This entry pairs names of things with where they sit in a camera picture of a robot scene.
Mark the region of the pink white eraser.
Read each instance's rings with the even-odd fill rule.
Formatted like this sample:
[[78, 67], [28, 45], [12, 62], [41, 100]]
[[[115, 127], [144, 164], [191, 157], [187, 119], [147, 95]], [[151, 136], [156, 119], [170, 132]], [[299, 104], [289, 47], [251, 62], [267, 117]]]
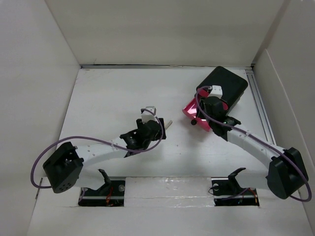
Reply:
[[173, 123], [172, 120], [170, 120], [168, 123], [166, 123], [166, 124], [164, 125], [165, 129], [167, 130], [167, 129], [172, 125], [172, 123]]

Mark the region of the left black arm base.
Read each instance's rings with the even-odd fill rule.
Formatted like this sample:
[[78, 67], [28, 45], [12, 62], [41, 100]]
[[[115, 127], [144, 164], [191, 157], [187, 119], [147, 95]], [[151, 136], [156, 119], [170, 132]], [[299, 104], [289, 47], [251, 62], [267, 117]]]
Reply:
[[125, 199], [126, 179], [114, 177], [110, 179], [103, 170], [98, 170], [102, 175], [102, 186], [97, 190], [81, 188], [78, 206], [81, 207], [123, 207]]

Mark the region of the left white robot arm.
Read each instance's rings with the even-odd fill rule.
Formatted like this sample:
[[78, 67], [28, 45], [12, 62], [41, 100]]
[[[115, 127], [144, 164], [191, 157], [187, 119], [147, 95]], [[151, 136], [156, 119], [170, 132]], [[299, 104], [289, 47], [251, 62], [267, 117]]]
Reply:
[[136, 120], [137, 129], [122, 134], [108, 144], [77, 146], [71, 142], [61, 144], [44, 162], [43, 169], [54, 193], [59, 194], [78, 186], [94, 190], [99, 195], [109, 191], [109, 182], [103, 169], [98, 175], [88, 173], [91, 165], [111, 159], [122, 159], [151, 150], [152, 142], [159, 143], [166, 138], [164, 120], [150, 120], [143, 123]]

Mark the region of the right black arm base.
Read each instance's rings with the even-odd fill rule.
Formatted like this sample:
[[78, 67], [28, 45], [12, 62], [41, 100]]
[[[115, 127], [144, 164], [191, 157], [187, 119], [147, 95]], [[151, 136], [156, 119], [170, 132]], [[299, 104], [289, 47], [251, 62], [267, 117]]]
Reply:
[[246, 168], [238, 168], [228, 177], [212, 177], [208, 193], [214, 197], [216, 207], [259, 206], [256, 189], [242, 188], [236, 180], [237, 175]]

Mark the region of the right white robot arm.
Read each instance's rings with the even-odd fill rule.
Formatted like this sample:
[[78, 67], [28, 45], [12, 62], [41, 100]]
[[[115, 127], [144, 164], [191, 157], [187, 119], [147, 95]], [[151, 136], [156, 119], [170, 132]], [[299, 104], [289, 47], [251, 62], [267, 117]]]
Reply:
[[242, 123], [224, 112], [221, 100], [215, 96], [195, 97], [197, 115], [202, 116], [213, 133], [234, 144], [262, 163], [266, 171], [261, 174], [244, 174], [240, 167], [227, 177], [223, 189], [230, 191], [235, 198], [251, 188], [270, 190], [280, 199], [293, 198], [293, 193], [305, 186], [308, 196], [304, 199], [294, 197], [300, 202], [312, 199], [309, 177], [299, 150], [285, 149], [262, 140], [246, 129]]

